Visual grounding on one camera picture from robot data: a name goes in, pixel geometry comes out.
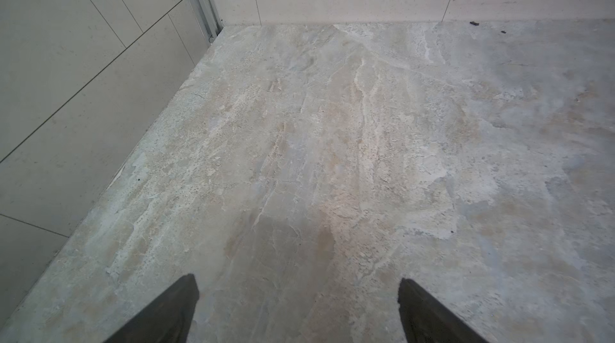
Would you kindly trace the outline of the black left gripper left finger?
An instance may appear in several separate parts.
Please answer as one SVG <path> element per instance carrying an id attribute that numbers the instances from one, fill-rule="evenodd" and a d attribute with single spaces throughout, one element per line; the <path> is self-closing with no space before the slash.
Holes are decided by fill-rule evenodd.
<path id="1" fill-rule="evenodd" d="M 195 275 L 184 275 L 105 342 L 186 342 L 199 298 Z"/>

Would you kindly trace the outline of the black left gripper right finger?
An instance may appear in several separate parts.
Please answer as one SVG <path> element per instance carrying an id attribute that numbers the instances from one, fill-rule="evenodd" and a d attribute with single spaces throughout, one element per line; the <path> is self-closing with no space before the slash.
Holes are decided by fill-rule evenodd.
<path id="1" fill-rule="evenodd" d="M 401 279 L 397 302 L 407 342 L 488 342 L 412 279 Z"/>

